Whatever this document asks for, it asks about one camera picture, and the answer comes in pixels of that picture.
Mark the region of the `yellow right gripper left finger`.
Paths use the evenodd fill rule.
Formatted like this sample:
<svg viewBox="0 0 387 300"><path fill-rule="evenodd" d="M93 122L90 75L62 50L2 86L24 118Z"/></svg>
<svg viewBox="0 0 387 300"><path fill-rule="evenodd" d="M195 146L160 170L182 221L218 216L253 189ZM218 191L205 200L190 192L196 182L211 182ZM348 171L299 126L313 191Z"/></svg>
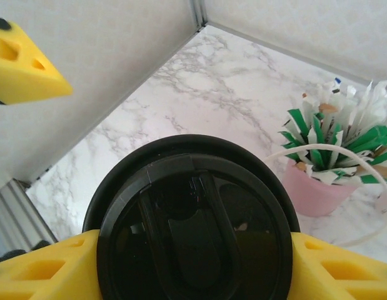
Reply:
<svg viewBox="0 0 387 300"><path fill-rule="evenodd" d="M101 299L98 236L90 230L0 262L0 299Z"/></svg>

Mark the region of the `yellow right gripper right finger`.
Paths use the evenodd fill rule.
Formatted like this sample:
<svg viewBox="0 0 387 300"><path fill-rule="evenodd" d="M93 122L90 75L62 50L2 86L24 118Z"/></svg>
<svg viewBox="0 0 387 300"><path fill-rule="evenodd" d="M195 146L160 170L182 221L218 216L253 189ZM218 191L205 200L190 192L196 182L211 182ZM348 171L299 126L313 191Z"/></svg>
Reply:
<svg viewBox="0 0 387 300"><path fill-rule="evenodd" d="M387 300L387 263L294 232L288 299Z"/></svg>

